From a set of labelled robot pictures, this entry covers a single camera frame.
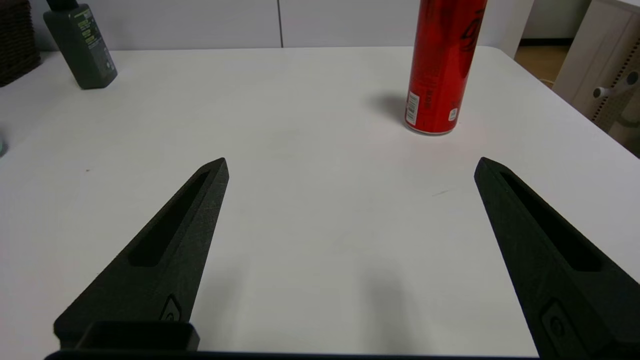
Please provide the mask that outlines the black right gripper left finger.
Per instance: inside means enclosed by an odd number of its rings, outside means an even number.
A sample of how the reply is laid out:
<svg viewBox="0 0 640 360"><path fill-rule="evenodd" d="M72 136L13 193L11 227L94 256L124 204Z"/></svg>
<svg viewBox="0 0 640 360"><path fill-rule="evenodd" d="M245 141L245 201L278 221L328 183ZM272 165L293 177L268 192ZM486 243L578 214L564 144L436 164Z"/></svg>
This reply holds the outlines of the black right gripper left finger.
<svg viewBox="0 0 640 360"><path fill-rule="evenodd" d="M96 322L188 322L228 182L224 158L195 171L57 317L61 348Z"/></svg>

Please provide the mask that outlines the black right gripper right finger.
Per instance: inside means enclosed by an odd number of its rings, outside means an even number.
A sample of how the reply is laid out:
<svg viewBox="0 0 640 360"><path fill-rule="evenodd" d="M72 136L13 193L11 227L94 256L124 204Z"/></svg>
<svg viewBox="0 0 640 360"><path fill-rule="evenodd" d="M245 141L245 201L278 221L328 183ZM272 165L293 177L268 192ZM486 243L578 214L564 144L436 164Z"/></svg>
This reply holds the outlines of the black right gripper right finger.
<svg viewBox="0 0 640 360"><path fill-rule="evenodd" d="M640 286L507 166L474 171L542 360L637 360Z"/></svg>

